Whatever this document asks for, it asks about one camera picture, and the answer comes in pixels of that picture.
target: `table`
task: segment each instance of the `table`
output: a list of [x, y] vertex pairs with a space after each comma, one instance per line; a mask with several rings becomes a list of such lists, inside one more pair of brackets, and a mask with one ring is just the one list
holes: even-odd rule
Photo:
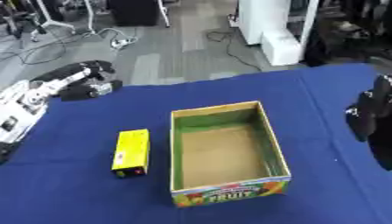
[[[344, 108], [371, 88], [363, 64], [125, 87], [89, 101], [53, 100], [12, 160], [0, 166], [2, 223], [334, 223], [392, 221], [391, 173], [355, 141]], [[285, 195], [176, 208], [169, 192], [169, 115], [261, 101], [292, 172]], [[150, 170], [110, 172], [120, 130], [148, 128]]]

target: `small yellow box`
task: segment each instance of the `small yellow box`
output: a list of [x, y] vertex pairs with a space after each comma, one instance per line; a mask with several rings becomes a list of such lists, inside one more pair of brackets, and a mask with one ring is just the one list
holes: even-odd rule
[[147, 129], [122, 131], [117, 140], [112, 172], [119, 178], [147, 174], [150, 133]]

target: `gray carpet floor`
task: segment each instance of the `gray carpet floor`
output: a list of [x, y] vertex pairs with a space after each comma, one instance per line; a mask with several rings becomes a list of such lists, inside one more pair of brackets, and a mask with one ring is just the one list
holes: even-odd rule
[[[246, 66], [226, 53], [228, 40], [222, 42], [209, 41], [206, 34], [211, 31], [227, 32], [229, 13], [235, 10], [235, 0], [180, 0], [169, 5], [171, 27], [165, 28], [163, 19], [153, 27], [115, 27], [127, 35], [138, 37], [134, 45], [121, 51], [109, 47], [114, 33], [107, 33], [103, 38], [73, 37], [64, 41], [75, 40], [66, 44], [66, 52], [55, 61], [25, 65], [18, 57], [1, 60], [0, 89], [11, 83], [32, 79], [45, 72], [66, 64], [83, 60], [108, 60], [116, 69], [115, 78], [123, 80], [126, 85], [164, 85], [185, 81], [213, 80], [231, 77], [238, 74], [255, 73], [252, 66]], [[75, 26], [85, 27], [86, 19], [72, 18]], [[110, 15], [97, 16], [95, 27], [99, 30], [113, 27]], [[50, 29], [58, 37], [69, 33], [65, 29]], [[43, 46], [55, 40], [48, 33], [40, 35], [38, 43], [32, 43], [29, 35], [24, 35], [24, 49]], [[0, 38], [0, 54], [2, 58], [9, 53], [20, 52], [20, 44], [12, 37]], [[35, 51], [29, 62], [49, 60], [61, 55], [62, 45], [49, 45]], [[263, 71], [292, 69], [298, 66], [270, 66], [261, 54], [258, 46], [248, 47], [244, 44], [239, 31], [233, 38], [230, 52], [250, 64], [257, 65]]]

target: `chair leg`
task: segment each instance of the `chair leg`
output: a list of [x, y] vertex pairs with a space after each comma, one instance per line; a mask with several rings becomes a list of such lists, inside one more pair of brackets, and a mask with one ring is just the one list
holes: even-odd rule
[[163, 0], [157, 0], [157, 4], [159, 6], [159, 10], [161, 11], [162, 17], [164, 18], [164, 23], [166, 24], [166, 27], [170, 27], [170, 21], [169, 17], [167, 16], [167, 8], [164, 7], [164, 3], [162, 2]]
[[86, 7], [87, 7], [87, 12], [88, 12], [88, 29], [91, 31], [91, 33], [95, 34], [94, 30], [94, 11], [93, 7], [91, 6], [91, 3], [89, 0], [84, 0]]
[[[41, 25], [42, 28], [46, 28], [46, 27], [48, 27], [48, 26], [50, 26], [50, 25], [57, 25], [57, 26], [62, 26], [62, 27], [69, 28], [69, 29], [72, 30], [72, 32], [75, 31], [75, 27], [74, 27], [73, 25], [71, 25], [71, 24], [61, 23], [61, 22], [52, 20], [52, 18], [51, 18], [51, 16], [50, 16], [50, 14], [49, 14], [49, 12], [48, 12], [46, 6], [45, 6], [44, 3], [43, 3], [43, 0], [37, 0], [37, 4], [38, 4], [39, 8], [41, 9], [41, 11], [42, 11], [42, 13], [43, 13], [43, 15], [44, 15], [44, 18], [45, 18], [45, 20], [46, 20], [46, 21]], [[39, 40], [37, 39], [37, 35], [38, 35], [38, 34], [39, 34], [39, 32], [38, 32], [37, 29], [34, 30], [34, 31], [32, 31], [32, 32], [31, 32], [31, 41], [34, 41], [34, 42], [39, 41]]]

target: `cable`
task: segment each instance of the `cable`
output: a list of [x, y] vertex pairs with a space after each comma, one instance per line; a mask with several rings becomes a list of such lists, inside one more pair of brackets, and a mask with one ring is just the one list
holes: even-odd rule
[[0, 44], [5, 42], [10, 42], [10, 41], [17, 41], [17, 39], [10, 38], [10, 39], [0, 40]]
[[135, 43], [138, 41], [138, 37], [137, 37], [137, 27], [135, 28], [135, 34], [134, 34], [133, 36], [128, 36], [128, 35], [126, 35], [123, 31], [120, 31], [120, 30], [117, 30], [117, 29], [114, 29], [114, 28], [104, 28], [104, 29], [98, 31], [97, 33], [87, 32], [87, 33], [84, 33], [83, 35], [84, 35], [85, 37], [90, 37], [90, 36], [92, 36], [92, 35], [97, 35], [97, 36], [100, 36], [100, 37], [102, 38], [101, 34], [103, 34], [104, 32], [108, 32], [108, 31], [115, 32], [115, 36], [113, 36], [113, 37], [110, 39], [110, 43], [112, 43], [113, 40], [115, 40], [115, 39], [117, 38], [118, 34], [121, 34], [123, 37], [125, 37], [126, 39], [128, 39], [128, 40], [129, 40], [129, 44], [135, 44]]
[[[43, 63], [46, 63], [46, 62], [51, 62], [51, 61], [54, 61], [54, 60], [58, 60], [58, 59], [60, 59], [61, 57], [63, 57], [67, 53], [67, 46], [66, 46], [66, 44], [70, 44], [70, 43], [79, 41], [81, 39], [88, 38], [88, 37], [90, 37], [92, 35], [98, 35], [98, 36], [101, 37], [101, 34], [104, 33], [104, 32], [107, 32], [107, 31], [115, 32], [115, 36], [110, 40], [110, 43], [118, 36], [118, 34], [121, 34], [126, 39], [129, 39], [129, 42], [131, 44], [134, 44], [134, 43], [136, 43], [138, 41], [138, 38], [137, 38], [137, 28], [135, 29], [135, 34], [132, 37], [125, 35], [125, 33], [122, 32], [122, 31], [119, 31], [119, 30], [116, 30], [116, 29], [113, 29], [113, 28], [105, 28], [105, 29], [100, 30], [96, 34], [93, 34], [91, 32], [82, 33], [81, 35], [79, 35], [80, 38], [77, 38], [76, 40], [67, 41], [67, 42], [64, 42], [63, 40], [69, 39], [71, 37], [75, 37], [75, 35], [68, 36], [68, 37], [65, 37], [65, 38], [59, 38], [54, 32], [48, 30], [48, 32], [51, 33], [52, 36], [55, 38], [55, 41], [53, 41], [51, 43], [48, 43], [48, 44], [45, 44], [45, 45], [33, 47], [31, 49], [28, 49], [28, 50], [23, 50], [22, 52], [0, 52], [0, 54], [9, 54], [10, 55], [10, 56], [4, 57], [4, 58], [0, 58], [0, 62], [3, 62], [5, 60], [8, 60], [8, 59], [11, 59], [11, 58], [14, 58], [14, 57], [18, 57], [20, 59], [20, 61], [22, 62], [22, 64], [24, 64], [24, 65], [37, 65], [37, 64], [43, 64]], [[7, 41], [16, 41], [16, 40], [15, 39], [10, 39], [10, 40], [6, 40], [4, 42], [7, 42]], [[62, 52], [57, 57], [55, 57], [53, 59], [47, 59], [47, 60], [41, 60], [41, 61], [35, 61], [35, 62], [29, 62], [28, 61], [28, 59], [34, 53], [36, 53], [37, 50], [42, 49], [42, 48], [47, 47], [47, 46], [56, 46], [56, 45], [61, 45], [62, 46]]]
[[[252, 65], [230, 52], [230, 46], [233, 43], [233, 38], [235, 37], [235, 33], [236, 33], [236, 30], [234, 30], [234, 31], [210, 31], [206, 34], [206, 38], [210, 41], [213, 41], [213, 42], [223, 42], [225, 39], [228, 39], [228, 42], [226, 45], [226, 54], [228, 56], [235, 58], [236, 60], [238, 60], [239, 62], [241, 62], [245, 66], [253, 67], [257, 71], [262, 71], [262, 69], [259, 66]], [[221, 37], [220, 38], [213, 38], [213, 37], [211, 37], [213, 34], [221, 35]]]
[[[13, 57], [18, 57], [20, 59], [20, 61], [22, 62], [22, 64], [24, 65], [37, 65], [37, 64], [42, 64], [42, 63], [46, 63], [46, 62], [50, 62], [50, 61], [54, 61], [54, 60], [58, 60], [59, 58], [61, 58], [62, 56], [64, 56], [64, 54], [67, 52], [67, 48], [66, 48], [66, 44], [69, 43], [73, 43], [76, 41], [79, 41], [78, 39], [76, 40], [72, 40], [72, 41], [68, 41], [68, 42], [64, 42], [63, 40], [65, 39], [69, 39], [70, 37], [65, 37], [65, 38], [59, 38], [56, 34], [54, 34], [52, 31], [49, 31], [53, 37], [56, 39], [55, 41], [45, 44], [45, 45], [41, 45], [41, 46], [37, 46], [37, 47], [33, 47], [31, 49], [28, 50], [23, 50], [22, 52], [0, 52], [3, 54], [10, 54], [10, 56], [5, 57], [5, 58], [1, 58], [0, 62], [3, 62], [4, 60], [8, 60], [10, 58]], [[62, 52], [55, 58], [53, 59], [48, 59], [48, 60], [41, 60], [41, 61], [36, 61], [36, 62], [29, 62], [28, 59], [39, 49], [47, 47], [47, 46], [56, 46], [56, 45], [61, 45], [62, 46]]]

